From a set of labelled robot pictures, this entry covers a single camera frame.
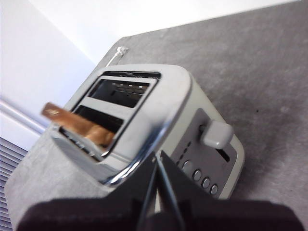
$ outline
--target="gray cloth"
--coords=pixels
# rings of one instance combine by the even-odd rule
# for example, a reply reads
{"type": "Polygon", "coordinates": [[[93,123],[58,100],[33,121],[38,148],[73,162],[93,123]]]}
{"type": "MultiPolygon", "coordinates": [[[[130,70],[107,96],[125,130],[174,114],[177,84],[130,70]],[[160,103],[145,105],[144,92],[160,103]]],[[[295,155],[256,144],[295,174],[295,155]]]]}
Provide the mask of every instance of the gray cloth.
{"type": "Polygon", "coordinates": [[[245,149],[231,198],[287,205],[308,230],[308,1],[122,38],[98,67],[118,46],[118,64],[191,72],[245,149]]]}

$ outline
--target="black object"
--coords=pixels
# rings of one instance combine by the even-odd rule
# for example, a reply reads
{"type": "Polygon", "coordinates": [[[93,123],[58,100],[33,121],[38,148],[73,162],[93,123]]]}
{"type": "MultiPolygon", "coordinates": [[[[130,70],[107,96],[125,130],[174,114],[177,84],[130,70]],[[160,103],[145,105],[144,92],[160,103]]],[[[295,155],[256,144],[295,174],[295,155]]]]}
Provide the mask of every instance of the black object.
{"type": "Polygon", "coordinates": [[[151,154],[105,198],[60,199],[29,208],[18,231],[303,231],[293,211],[262,201],[216,200],[165,154],[151,154]],[[158,189],[162,212],[147,216],[158,189]]]}

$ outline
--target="toaster lever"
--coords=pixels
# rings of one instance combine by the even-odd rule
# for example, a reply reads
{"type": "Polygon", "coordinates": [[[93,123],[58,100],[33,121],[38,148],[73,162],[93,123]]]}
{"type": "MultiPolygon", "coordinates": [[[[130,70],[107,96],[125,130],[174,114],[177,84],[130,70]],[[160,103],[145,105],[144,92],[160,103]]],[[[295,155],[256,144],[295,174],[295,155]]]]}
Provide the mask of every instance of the toaster lever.
{"type": "Polygon", "coordinates": [[[234,130],[230,124],[211,120],[207,126],[200,126],[201,142],[215,149],[223,149],[230,143],[234,130]]]}

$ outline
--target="white wall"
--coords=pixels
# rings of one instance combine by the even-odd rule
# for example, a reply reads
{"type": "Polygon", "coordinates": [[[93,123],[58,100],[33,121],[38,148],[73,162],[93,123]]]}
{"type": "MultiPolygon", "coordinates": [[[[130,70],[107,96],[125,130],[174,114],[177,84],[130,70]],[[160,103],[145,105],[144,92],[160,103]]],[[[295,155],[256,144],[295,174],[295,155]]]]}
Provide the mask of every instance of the white wall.
{"type": "Polygon", "coordinates": [[[123,36],[290,0],[29,0],[94,63],[123,36]]]}
{"type": "Polygon", "coordinates": [[[20,119],[44,128],[44,104],[64,105],[94,67],[31,3],[1,1],[1,137],[29,150],[39,129],[20,119]]]}

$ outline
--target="toaster control panel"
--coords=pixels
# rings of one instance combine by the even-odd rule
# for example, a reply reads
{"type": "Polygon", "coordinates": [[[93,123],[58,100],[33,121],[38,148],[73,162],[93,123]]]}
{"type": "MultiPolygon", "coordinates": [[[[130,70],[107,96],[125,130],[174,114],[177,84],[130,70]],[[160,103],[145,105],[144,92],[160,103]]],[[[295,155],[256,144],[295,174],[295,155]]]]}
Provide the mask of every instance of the toaster control panel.
{"type": "Polygon", "coordinates": [[[210,118],[199,108],[171,159],[179,168],[202,187],[207,193],[218,198],[235,164],[237,153],[230,144],[215,149],[202,142],[202,131],[210,118]]]}

